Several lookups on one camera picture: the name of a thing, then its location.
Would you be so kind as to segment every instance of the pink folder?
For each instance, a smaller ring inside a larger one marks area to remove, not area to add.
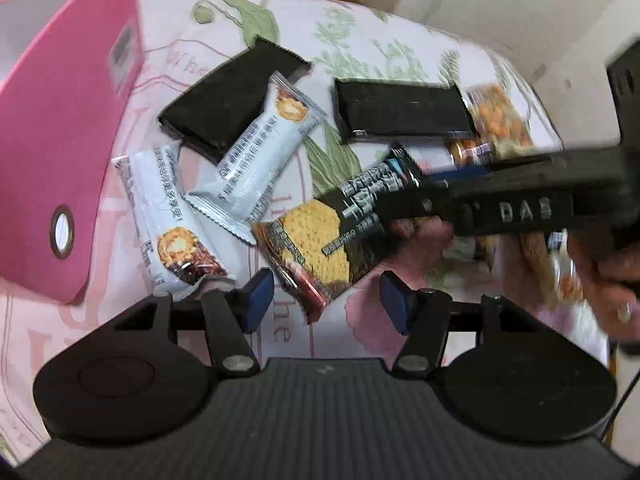
[[[0,0],[1,276],[82,295],[142,56],[136,0]]]

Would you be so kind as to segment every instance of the pink flower pattern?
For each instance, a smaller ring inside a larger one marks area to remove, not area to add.
[[[382,356],[387,365],[398,355],[405,337],[396,332],[380,303],[380,274],[395,272],[409,287],[425,288],[424,271],[441,256],[450,241],[450,230],[434,220],[408,240],[398,254],[385,260],[356,283],[346,300],[347,324],[367,351]]]

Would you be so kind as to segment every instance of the black snack package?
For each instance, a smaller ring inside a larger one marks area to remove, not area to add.
[[[214,164],[260,115],[269,78],[290,82],[312,64],[260,36],[255,44],[204,76],[160,112],[164,131]]]
[[[343,143],[385,138],[472,139],[476,134],[457,86],[335,80],[334,117]]]
[[[384,230],[376,214],[379,195],[419,187],[420,168],[398,143],[386,157],[324,195],[252,226],[255,239],[296,296],[308,322],[325,306],[395,253],[404,237]]]

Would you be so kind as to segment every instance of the white snack wrapper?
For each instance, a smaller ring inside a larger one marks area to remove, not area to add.
[[[112,160],[136,220],[154,293],[180,301],[207,278],[232,278],[178,190],[180,140]]]
[[[274,72],[262,113],[220,160],[215,180],[188,192],[185,199],[255,245],[251,224],[262,219],[280,171],[322,120],[324,112]]]

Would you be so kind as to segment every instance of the biscuit package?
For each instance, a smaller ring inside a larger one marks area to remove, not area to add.
[[[498,159],[527,155],[532,150],[529,127],[500,85],[478,85],[466,89],[465,100],[479,136]]]
[[[186,298],[206,278],[229,277],[178,190],[178,150],[180,140],[174,140],[112,161],[133,208],[154,293],[169,292],[175,301]]]
[[[297,297],[308,322],[318,320],[331,300],[404,240],[401,234],[382,228],[375,213],[377,196],[422,182],[416,163],[395,142],[381,162],[337,189],[276,221],[253,225],[258,246],[285,288]]]
[[[316,104],[275,72],[263,112],[220,160],[213,182],[187,193],[185,199],[255,245],[250,225],[262,219],[280,171],[323,118]]]

